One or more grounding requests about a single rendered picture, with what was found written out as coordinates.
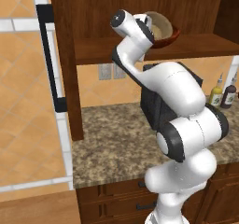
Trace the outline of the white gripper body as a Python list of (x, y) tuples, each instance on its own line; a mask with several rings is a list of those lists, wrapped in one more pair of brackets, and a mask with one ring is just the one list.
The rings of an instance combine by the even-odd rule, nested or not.
[(144, 14), (134, 14), (134, 18), (136, 20), (142, 21), (148, 28), (151, 27), (152, 19), (150, 18), (150, 16), (148, 14), (146, 14), (146, 13), (144, 13)]

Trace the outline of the grey wall outlet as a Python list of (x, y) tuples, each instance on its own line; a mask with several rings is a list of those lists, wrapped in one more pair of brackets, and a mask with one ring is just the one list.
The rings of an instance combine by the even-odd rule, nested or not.
[(114, 79), (126, 78), (126, 73), (115, 63), (113, 64)]
[(99, 64), (98, 72), (100, 80), (109, 80), (112, 74), (112, 64), (111, 63)]

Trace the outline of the yellow squeeze bottle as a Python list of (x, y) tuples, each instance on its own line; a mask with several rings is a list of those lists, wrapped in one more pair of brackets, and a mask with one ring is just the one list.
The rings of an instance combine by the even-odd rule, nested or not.
[(222, 77), (219, 77), (217, 85), (211, 90), (209, 104), (218, 107), (222, 96)]

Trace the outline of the deep wooden drawer front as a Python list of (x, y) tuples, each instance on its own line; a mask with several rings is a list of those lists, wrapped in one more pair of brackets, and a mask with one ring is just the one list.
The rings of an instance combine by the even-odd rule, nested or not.
[(157, 202), (157, 194), (136, 193), (132, 195), (124, 195), (114, 197), (110, 201), (105, 201), (99, 206), (100, 217), (119, 217), (145, 210), (136, 210), (136, 204), (146, 205)]

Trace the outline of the wooden base cupboard door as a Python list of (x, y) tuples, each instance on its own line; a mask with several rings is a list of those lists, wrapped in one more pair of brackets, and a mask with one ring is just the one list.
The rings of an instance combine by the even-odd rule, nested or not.
[(239, 175), (211, 179), (195, 224), (239, 222)]

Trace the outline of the open wooden wall cabinet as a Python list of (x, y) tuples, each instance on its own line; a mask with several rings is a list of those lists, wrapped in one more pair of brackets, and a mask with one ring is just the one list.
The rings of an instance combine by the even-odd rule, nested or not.
[(120, 37), (109, 21), (119, 9), (157, 11), (181, 31), (148, 61), (239, 55), (239, 0), (51, 0), (71, 136), (83, 138), (77, 83), (79, 64), (109, 63)]

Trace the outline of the large red-brown bowl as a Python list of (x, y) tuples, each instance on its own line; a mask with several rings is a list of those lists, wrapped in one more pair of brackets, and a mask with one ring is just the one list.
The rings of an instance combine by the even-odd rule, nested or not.
[(164, 38), (164, 39), (156, 40), (154, 42), (152, 48), (153, 49), (161, 49), (161, 48), (164, 48), (166, 46), (169, 46), (177, 40), (179, 35), (180, 35), (179, 29), (176, 28), (176, 27), (173, 27), (172, 35), (170, 37), (167, 37), (167, 38)]

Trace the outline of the black toaster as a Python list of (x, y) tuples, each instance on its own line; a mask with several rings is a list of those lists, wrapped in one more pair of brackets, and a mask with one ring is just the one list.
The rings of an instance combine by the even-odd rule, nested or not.
[(203, 81), (183, 63), (144, 65), (142, 77), (140, 106), (154, 131), (167, 121), (188, 118), (204, 109)]

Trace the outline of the shallow wooden drawer front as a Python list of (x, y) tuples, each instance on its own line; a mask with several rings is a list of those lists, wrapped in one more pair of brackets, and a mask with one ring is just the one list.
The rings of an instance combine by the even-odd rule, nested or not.
[(116, 183), (101, 185), (98, 187), (98, 196), (99, 197), (114, 196), (146, 190), (147, 188), (138, 187), (138, 181), (145, 182), (142, 178), (138, 178), (134, 180), (120, 181)]

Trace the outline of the dark brown sauce bottle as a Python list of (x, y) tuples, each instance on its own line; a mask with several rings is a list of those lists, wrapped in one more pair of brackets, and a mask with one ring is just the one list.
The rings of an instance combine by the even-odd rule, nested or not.
[(232, 78), (231, 84), (224, 91), (220, 107), (224, 109), (229, 109), (232, 106), (236, 94), (235, 82), (237, 81), (237, 75)]

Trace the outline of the small beige bowl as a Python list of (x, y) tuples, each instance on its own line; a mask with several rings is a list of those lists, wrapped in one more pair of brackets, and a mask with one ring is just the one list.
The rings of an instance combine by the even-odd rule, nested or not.
[(169, 38), (173, 34), (171, 22), (161, 13), (148, 11), (147, 15), (151, 18), (151, 31), (155, 40)]

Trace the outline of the white framed glass cabinet door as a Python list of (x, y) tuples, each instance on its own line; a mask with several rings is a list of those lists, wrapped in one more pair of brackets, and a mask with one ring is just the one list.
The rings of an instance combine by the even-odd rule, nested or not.
[(54, 110), (35, 5), (0, 0), (0, 194), (73, 187), (67, 116)]

